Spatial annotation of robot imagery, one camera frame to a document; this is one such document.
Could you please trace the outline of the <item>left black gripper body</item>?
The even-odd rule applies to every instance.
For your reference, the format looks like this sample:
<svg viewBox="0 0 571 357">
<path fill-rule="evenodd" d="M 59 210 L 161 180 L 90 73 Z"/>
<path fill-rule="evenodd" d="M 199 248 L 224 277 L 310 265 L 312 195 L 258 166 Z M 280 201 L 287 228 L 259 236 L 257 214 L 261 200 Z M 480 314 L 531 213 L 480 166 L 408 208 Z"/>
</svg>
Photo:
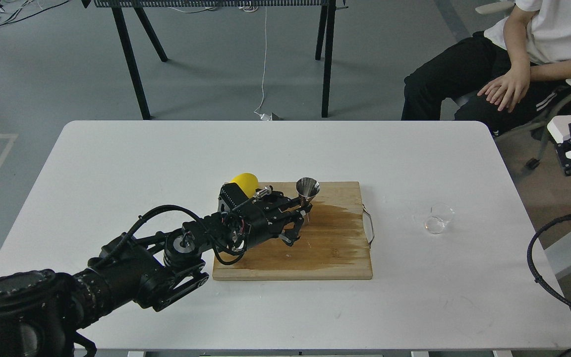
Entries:
<svg viewBox="0 0 571 357">
<path fill-rule="evenodd" d="M 286 211 L 261 209 L 261 198 L 247 198 L 235 183 L 221 187 L 216 231 L 219 249 L 250 249 L 270 239 L 281 240 Z"/>
</svg>

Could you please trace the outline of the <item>person's hand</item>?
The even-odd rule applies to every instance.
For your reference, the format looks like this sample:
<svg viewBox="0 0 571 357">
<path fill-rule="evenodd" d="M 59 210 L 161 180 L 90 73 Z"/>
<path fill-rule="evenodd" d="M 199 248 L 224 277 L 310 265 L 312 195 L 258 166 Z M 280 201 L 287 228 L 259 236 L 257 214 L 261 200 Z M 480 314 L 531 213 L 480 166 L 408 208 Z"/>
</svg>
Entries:
<svg viewBox="0 0 571 357">
<path fill-rule="evenodd" d="M 485 96 L 487 102 L 498 107 L 498 111 L 512 113 L 528 92 L 530 79 L 530 67 L 512 67 L 506 74 L 485 84 L 477 95 Z"/>
</svg>

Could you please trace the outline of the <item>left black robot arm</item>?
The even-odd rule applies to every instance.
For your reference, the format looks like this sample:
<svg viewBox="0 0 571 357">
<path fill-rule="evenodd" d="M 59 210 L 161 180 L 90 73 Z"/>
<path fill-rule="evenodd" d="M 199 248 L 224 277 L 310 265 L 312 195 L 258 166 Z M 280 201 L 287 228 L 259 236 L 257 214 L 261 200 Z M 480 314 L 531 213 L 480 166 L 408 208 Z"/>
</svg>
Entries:
<svg viewBox="0 0 571 357">
<path fill-rule="evenodd" d="M 159 311 L 198 289 L 209 278 L 206 251 L 230 266 L 271 239 L 292 246 L 317 192 L 315 184 L 295 198 L 272 186 L 246 194 L 227 183 L 217 212 L 198 217 L 182 206 L 157 206 L 79 273 L 45 269 L 0 277 L 0 357 L 72 357 L 76 345 L 93 357 L 95 344 L 79 330 L 126 303 Z"/>
</svg>

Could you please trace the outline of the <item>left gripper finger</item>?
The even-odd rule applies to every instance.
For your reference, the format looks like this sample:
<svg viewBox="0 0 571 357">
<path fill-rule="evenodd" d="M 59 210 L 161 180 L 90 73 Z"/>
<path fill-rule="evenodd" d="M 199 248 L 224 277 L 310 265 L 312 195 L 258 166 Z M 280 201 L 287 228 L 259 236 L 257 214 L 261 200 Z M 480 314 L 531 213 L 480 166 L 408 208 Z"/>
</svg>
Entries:
<svg viewBox="0 0 571 357">
<path fill-rule="evenodd" d="M 287 245 L 292 247 L 294 243 L 299 240 L 299 233 L 302 229 L 306 216 L 311 211 L 311 206 L 304 206 L 302 208 L 298 208 L 296 210 L 290 210 L 286 213 L 286 223 L 288 225 L 293 223 L 294 226 L 292 228 L 286 229 L 284 227 L 283 232 L 280 235 L 281 240 Z"/>
<path fill-rule="evenodd" d="M 295 197 L 290 199 L 290 197 L 284 196 L 281 191 L 273 191 L 270 194 L 261 198 L 261 209 L 265 211 L 280 210 L 284 212 L 288 209 L 300 206 L 300 199 Z"/>
</svg>

